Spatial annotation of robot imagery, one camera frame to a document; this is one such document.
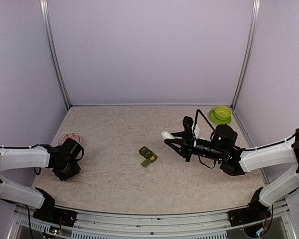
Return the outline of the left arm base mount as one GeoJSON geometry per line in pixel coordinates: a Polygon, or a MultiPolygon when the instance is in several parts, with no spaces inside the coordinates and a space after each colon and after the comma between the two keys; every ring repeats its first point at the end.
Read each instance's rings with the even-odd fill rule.
{"type": "Polygon", "coordinates": [[[44,222],[72,228],[74,226],[77,213],[72,210],[61,208],[53,208],[51,211],[36,209],[33,213],[33,217],[44,222]]]}

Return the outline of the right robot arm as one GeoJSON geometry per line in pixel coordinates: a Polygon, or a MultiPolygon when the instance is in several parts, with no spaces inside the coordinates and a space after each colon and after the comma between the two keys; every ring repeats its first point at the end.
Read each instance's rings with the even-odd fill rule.
{"type": "Polygon", "coordinates": [[[283,175],[254,194],[245,209],[245,217],[255,221],[275,201],[299,188],[299,128],[287,139],[259,148],[235,147],[237,133],[228,125],[218,125],[210,141],[196,137],[195,127],[189,123],[184,131],[163,131],[164,143],[190,161],[192,155],[217,161],[220,169],[230,176],[240,176],[256,169],[290,163],[283,175]]]}

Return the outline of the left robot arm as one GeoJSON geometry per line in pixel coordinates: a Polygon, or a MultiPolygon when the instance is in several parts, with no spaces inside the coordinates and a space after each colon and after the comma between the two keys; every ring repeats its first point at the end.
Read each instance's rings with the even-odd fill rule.
{"type": "MultiPolygon", "coordinates": [[[[67,181],[79,174],[78,162],[84,156],[84,148],[68,138],[62,145],[36,144],[28,147],[0,146],[0,174],[13,169],[51,169],[60,181],[67,181]]],[[[24,204],[37,209],[53,222],[60,216],[54,199],[41,189],[33,189],[0,176],[0,199],[24,204]]]]}

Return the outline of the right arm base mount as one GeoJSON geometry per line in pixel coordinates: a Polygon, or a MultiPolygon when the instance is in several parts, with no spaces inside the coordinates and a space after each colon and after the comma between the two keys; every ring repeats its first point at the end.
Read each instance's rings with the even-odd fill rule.
{"type": "Polygon", "coordinates": [[[230,225],[232,227],[249,224],[257,221],[264,220],[271,217],[271,212],[268,209],[256,208],[241,208],[230,210],[228,212],[230,225]]]}

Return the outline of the green weekly pill organizer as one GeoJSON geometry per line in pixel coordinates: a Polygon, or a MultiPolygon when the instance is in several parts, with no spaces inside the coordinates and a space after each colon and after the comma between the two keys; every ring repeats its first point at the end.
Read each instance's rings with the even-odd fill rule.
{"type": "Polygon", "coordinates": [[[139,154],[144,158],[144,161],[141,163],[141,166],[144,168],[147,168],[157,160],[157,155],[146,146],[139,149],[139,154]]]}

